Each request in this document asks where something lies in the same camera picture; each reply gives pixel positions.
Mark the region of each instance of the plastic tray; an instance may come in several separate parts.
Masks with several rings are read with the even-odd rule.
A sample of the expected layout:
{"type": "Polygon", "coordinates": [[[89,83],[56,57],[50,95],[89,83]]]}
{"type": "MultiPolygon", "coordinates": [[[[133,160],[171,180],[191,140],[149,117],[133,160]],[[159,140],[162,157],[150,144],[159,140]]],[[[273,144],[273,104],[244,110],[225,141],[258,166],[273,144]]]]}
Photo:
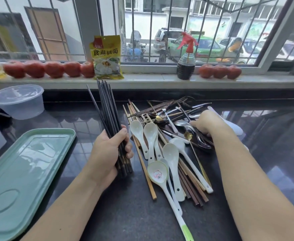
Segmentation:
{"type": "Polygon", "coordinates": [[[28,227],[75,137],[73,129],[33,129],[0,157],[0,241],[28,227]]]}

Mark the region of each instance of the bag of edible alkali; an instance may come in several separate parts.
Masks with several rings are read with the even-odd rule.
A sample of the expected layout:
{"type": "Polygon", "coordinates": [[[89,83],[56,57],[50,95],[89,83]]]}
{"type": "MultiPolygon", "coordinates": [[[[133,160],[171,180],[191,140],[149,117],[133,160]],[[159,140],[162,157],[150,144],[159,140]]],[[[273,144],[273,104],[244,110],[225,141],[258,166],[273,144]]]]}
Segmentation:
{"type": "Polygon", "coordinates": [[[89,44],[97,78],[123,79],[120,68],[121,42],[119,35],[95,36],[89,44]]]}

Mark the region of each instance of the soy sauce bottle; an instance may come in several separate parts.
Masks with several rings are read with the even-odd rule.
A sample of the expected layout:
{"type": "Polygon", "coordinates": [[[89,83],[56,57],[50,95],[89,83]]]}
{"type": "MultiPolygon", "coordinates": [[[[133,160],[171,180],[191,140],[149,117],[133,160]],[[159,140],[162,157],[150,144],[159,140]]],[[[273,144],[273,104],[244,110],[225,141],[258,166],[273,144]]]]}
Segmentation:
{"type": "Polygon", "coordinates": [[[196,59],[194,56],[194,44],[197,45],[197,41],[188,33],[182,32],[183,40],[179,45],[180,49],[183,45],[188,44],[186,53],[179,59],[177,63],[177,76],[182,80],[189,80],[194,73],[196,59]]]}

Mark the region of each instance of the right hand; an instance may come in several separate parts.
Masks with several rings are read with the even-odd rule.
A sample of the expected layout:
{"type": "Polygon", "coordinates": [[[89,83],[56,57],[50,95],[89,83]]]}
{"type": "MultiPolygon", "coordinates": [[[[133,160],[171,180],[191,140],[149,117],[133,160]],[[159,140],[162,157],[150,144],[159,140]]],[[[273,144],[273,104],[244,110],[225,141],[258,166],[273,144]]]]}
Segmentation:
{"type": "Polygon", "coordinates": [[[196,121],[190,121],[189,123],[203,134],[212,134],[213,129],[227,125],[221,117],[210,110],[203,111],[196,121]]]}

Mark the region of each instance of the tomato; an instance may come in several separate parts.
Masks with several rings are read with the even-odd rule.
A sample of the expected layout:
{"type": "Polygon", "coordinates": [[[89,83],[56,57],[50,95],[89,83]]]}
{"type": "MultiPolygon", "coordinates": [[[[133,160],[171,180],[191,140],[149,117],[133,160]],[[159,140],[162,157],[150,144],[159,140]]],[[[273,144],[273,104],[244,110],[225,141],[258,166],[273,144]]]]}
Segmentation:
{"type": "Polygon", "coordinates": [[[53,79],[61,78],[65,69],[61,62],[50,61],[44,64],[45,72],[53,79]]]}
{"type": "Polygon", "coordinates": [[[12,76],[16,79],[21,79],[25,77],[25,66],[22,62],[19,61],[9,61],[3,65],[3,70],[9,76],[12,76]]]}
{"type": "Polygon", "coordinates": [[[66,62],[64,63],[65,73],[70,77],[79,77],[80,76],[80,63],[79,62],[66,62]]]}
{"type": "Polygon", "coordinates": [[[204,78],[208,79],[213,76],[214,74],[214,67],[211,64],[204,64],[199,68],[199,75],[204,78]]]}
{"type": "Polygon", "coordinates": [[[25,62],[25,72],[32,78],[42,78],[45,75],[43,63],[37,60],[25,62]]]}
{"type": "Polygon", "coordinates": [[[229,66],[228,71],[229,71],[227,74],[228,79],[237,79],[237,77],[240,76],[242,73],[241,68],[235,65],[229,66]]]}
{"type": "Polygon", "coordinates": [[[95,76],[95,70],[93,68],[93,62],[85,62],[81,64],[81,74],[85,78],[93,78],[95,76]]]}
{"type": "Polygon", "coordinates": [[[214,66],[214,77],[222,79],[228,74],[228,68],[225,65],[218,64],[214,66]]]}

